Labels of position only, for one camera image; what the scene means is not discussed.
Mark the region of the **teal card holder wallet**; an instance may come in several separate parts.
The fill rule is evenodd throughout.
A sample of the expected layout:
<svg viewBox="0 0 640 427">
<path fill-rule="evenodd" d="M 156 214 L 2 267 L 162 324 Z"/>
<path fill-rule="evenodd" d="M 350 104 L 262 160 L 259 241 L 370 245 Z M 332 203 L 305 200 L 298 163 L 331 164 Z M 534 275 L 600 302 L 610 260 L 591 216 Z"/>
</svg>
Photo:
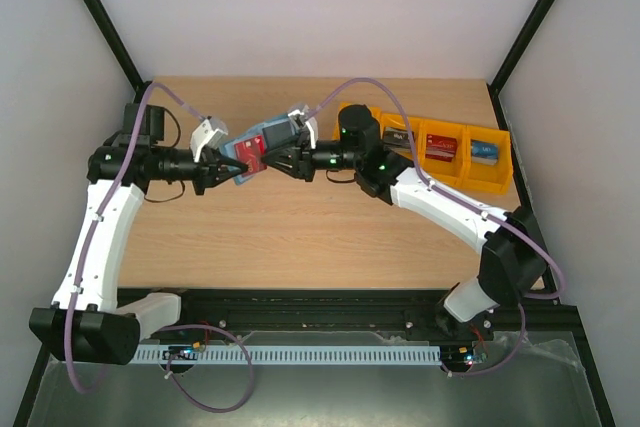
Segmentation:
<svg viewBox="0 0 640 427">
<path fill-rule="evenodd" d="M 246 172 L 233 178 L 234 184 L 240 186 L 266 170 L 267 166 L 262 162 L 265 152 L 292 137 L 294 133 L 291 121 L 286 114 L 282 114 L 258 123 L 243 134 L 224 142 L 219 147 L 220 152 L 247 166 Z"/>
</svg>

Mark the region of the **red credit card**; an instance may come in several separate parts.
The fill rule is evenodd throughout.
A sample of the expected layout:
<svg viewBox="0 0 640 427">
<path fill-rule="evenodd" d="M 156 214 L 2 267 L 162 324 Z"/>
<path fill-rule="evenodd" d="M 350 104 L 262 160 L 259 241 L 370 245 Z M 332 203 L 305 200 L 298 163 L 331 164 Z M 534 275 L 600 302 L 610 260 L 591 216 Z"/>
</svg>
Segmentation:
<svg viewBox="0 0 640 427">
<path fill-rule="evenodd" d="M 262 163 L 262 155 L 265 152 L 265 142 L 262 135 L 254 135 L 236 141 L 233 144 L 236 158 L 249 166 L 251 177 L 266 169 Z"/>
</svg>

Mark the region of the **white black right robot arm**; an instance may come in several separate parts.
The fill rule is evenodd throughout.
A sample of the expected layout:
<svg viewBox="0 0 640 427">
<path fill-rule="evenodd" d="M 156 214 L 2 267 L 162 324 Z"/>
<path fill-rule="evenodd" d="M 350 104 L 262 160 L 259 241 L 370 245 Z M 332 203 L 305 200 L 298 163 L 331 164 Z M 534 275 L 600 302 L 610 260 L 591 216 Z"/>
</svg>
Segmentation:
<svg viewBox="0 0 640 427">
<path fill-rule="evenodd" d="M 351 170 L 367 195 L 434 222 L 479 254 L 478 274 L 455 285 L 435 309 L 434 323 L 443 336 L 458 338 L 477 315 L 516 306 L 546 270 L 530 210 L 507 212 L 428 176 L 384 145 L 379 122 L 368 107 L 343 108 L 335 140 L 319 139 L 317 123 L 305 109 L 292 110 L 287 121 L 289 129 L 267 130 L 262 155 L 267 166 L 306 182 L 318 170 Z"/>
</svg>

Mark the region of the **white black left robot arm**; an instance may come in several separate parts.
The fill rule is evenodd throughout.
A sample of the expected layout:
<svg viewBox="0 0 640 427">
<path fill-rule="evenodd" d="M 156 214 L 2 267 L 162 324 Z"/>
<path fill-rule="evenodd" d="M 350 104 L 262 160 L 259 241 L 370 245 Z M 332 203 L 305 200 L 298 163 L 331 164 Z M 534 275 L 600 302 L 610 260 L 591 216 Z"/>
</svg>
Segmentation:
<svg viewBox="0 0 640 427">
<path fill-rule="evenodd" d="M 67 273 L 29 328 L 59 361 L 126 365 L 138 344 L 175 324 L 181 298 L 151 293 L 124 307 L 118 279 L 136 214 L 153 181 L 191 183 L 195 194 L 246 172 L 219 150 L 226 125 L 204 117 L 186 149 L 163 145 L 166 109 L 126 105 L 122 128 L 88 162 L 86 211 Z"/>
</svg>

